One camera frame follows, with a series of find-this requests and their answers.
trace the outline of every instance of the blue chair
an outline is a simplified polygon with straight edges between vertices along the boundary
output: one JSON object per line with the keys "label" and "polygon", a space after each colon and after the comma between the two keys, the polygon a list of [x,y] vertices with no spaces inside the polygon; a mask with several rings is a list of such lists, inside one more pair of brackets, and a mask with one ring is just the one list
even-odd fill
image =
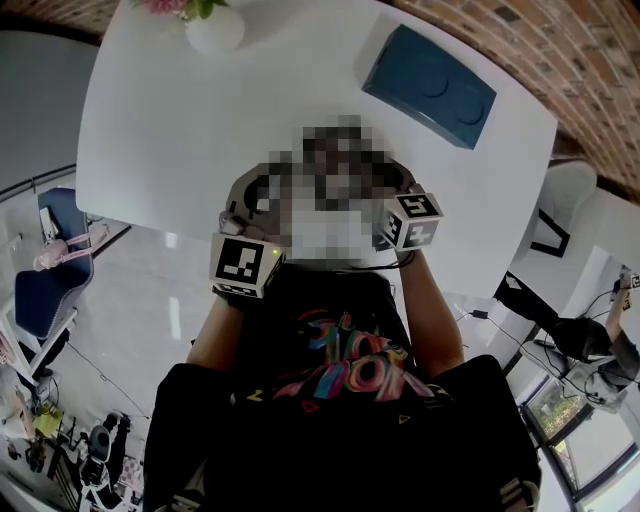
{"label": "blue chair", "polygon": [[[76,191],[54,188],[38,196],[38,207],[49,208],[58,238],[69,240],[89,231],[87,215],[76,206]],[[87,249],[90,241],[74,245]],[[82,256],[49,270],[19,272],[15,286],[15,318],[19,327],[46,339],[65,317],[93,278],[93,257]]]}

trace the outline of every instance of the white table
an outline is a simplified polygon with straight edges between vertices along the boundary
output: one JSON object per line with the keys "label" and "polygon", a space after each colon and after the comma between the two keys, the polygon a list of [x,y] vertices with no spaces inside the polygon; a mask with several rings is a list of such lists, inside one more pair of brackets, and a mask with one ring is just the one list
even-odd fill
{"label": "white table", "polygon": [[[233,182],[303,126],[360,115],[433,192],[445,218],[427,256],[440,287],[491,296],[531,217],[556,120],[522,86],[436,27],[373,0],[235,2],[243,47],[208,60],[181,23],[122,2],[89,85],[78,151],[78,206],[208,239]],[[399,24],[428,36],[497,97],[474,151],[455,148],[361,91]]]}

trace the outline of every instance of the brick wall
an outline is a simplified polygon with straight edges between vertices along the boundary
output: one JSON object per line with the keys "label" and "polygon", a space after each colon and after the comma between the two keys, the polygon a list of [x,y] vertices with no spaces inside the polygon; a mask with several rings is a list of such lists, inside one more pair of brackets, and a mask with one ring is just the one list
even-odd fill
{"label": "brick wall", "polygon": [[[102,36],[109,26],[118,3],[119,0],[4,0],[4,2],[0,0],[0,14],[20,16]],[[62,31],[60,35],[64,37],[68,34]]]}
{"label": "brick wall", "polygon": [[601,182],[640,202],[640,13],[631,0],[394,0],[519,80]]}

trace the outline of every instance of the blue lego brick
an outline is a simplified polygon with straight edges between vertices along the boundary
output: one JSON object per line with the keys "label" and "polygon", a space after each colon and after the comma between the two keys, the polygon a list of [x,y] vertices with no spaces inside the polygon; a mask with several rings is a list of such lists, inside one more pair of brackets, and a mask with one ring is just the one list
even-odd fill
{"label": "blue lego brick", "polygon": [[496,97],[462,63],[404,25],[389,36],[362,90],[468,149],[475,148]]}

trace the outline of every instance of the white vase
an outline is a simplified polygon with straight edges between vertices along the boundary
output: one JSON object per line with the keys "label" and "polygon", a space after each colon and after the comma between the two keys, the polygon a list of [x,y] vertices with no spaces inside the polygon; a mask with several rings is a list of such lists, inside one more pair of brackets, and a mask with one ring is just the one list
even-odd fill
{"label": "white vase", "polygon": [[231,7],[216,5],[206,20],[193,19],[186,24],[187,40],[208,57],[235,50],[244,37],[244,20]]}

